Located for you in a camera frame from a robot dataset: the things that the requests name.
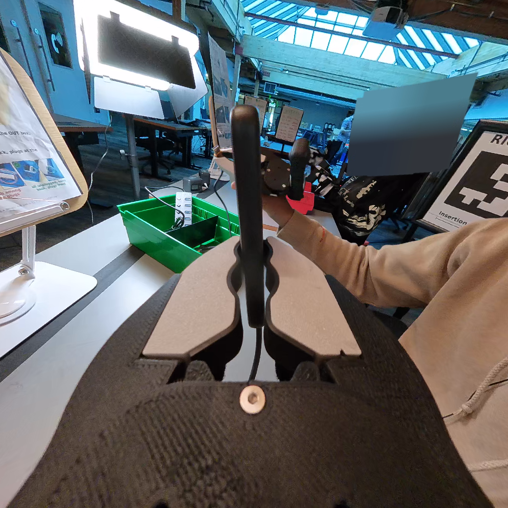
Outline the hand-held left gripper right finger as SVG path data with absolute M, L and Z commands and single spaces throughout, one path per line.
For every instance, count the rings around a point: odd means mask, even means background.
M 265 244 L 269 330 L 312 359 L 359 358 L 359 344 L 323 272 L 276 237 Z

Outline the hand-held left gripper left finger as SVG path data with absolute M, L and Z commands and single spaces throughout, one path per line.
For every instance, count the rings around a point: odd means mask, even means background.
M 148 359 L 191 359 L 241 323 L 238 237 L 194 260 L 182 273 L 142 354 Z

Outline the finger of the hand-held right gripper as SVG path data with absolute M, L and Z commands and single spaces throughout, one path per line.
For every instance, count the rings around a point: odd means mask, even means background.
M 223 179 L 220 174 L 227 174 L 229 179 L 235 179 L 235 168 L 232 151 L 215 151 L 210 165 L 210 175 L 214 179 Z

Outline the black usb hub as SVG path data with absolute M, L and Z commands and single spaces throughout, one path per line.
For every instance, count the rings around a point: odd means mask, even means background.
M 265 289 L 263 178 L 257 109 L 236 106 L 231 113 L 231 133 L 247 320 L 250 327 L 260 328 L 264 323 Z

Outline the green plastic bin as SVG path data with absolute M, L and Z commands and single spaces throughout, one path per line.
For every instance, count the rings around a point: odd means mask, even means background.
M 130 244 L 174 273 L 240 234 L 231 211 L 193 197 L 189 226 L 174 228 L 175 194 L 118 205 Z

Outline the person's right forearm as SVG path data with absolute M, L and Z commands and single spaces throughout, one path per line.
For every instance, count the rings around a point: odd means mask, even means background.
M 490 296 L 507 301 L 507 219 L 484 219 L 453 232 L 377 250 L 332 235 L 294 212 L 277 236 L 332 275 L 363 303 L 473 309 Z

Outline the person's right hand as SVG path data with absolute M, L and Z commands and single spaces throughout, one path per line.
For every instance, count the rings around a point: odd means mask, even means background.
M 294 209 L 290 206 L 286 196 L 262 194 L 262 205 L 263 211 L 276 223 L 279 229 L 283 228 L 294 214 Z

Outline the black power adapter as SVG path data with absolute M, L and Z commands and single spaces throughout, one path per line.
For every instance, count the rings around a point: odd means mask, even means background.
M 200 194 L 210 188 L 211 175 L 208 170 L 199 171 L 198 174 L 184 177 L 182 180 L 183 191 L 188 194 Z

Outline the red plastic bin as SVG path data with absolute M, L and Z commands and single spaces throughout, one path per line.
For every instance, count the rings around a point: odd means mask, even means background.
M 301 200 L 293 200 L 290 199 L 289 196 L 286 196 L 286 200 L 288 201 L 290 207 L 302 215 L 308 215 L 313 211 L 314 198 L 315 194 L 307 191 L 304 191 L 303 198 Z

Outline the black office chair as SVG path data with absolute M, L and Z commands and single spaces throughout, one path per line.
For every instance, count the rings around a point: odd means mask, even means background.
M 136 137 L 136 146 L 148 150 L 148 156 L 139 156 L 138 163 L 140 164 L 139 173 L 145 174 L 144 170 L 150 166 L 150 174 L 154 178 L 172 181 L 172 169 L 174 162 L 167 157 L 164 157 L 164 152 L 172 152 L 175 144 L 172 140 L 160 137 Z M 166 169 L 167 176 L 161 176 L 158 172 L 159 167 Z

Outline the white wooden document stand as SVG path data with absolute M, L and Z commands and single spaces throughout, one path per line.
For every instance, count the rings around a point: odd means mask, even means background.
M 211 61 L 210 84 L 212 95 L 209 98 L 212 149 L 232 151 L 231 112 L 234 108 L 225 51 L 208 35 Z

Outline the bright light panel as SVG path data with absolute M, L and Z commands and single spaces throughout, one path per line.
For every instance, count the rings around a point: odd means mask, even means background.
M 141 1 L 73 1 L 73 7 L 89 101 L 124 114 L 139 199 L 135 117 L 176 119 L 207 93 L 196 28 Z

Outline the instruction sheet on stand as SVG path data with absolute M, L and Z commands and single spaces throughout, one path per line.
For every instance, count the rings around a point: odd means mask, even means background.
M 35 260 L 36 226 L 74 212 L 86 203 L 88 188 L 80 168 L 78 175 L 82 178 L 80 182 L 86 195 L 75 209 L 60 212 L 18 229 L 1 231 L 1 237 L 18 231 L 22 233 L 21 260 L 1 271 L 1 357 L 14 350 L 97 285 L 93 276 Z

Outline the printed instruction sheet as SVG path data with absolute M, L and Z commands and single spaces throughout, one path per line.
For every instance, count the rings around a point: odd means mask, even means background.
M 1 50 L 1 231 L 75 209 L 78 172 L 32 80 Z

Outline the black white marker sign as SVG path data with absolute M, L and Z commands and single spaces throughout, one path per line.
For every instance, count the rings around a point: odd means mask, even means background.
M 507 218 L 507 120 L 480 119 L 412 221 L 444 233 L 499 218 Z

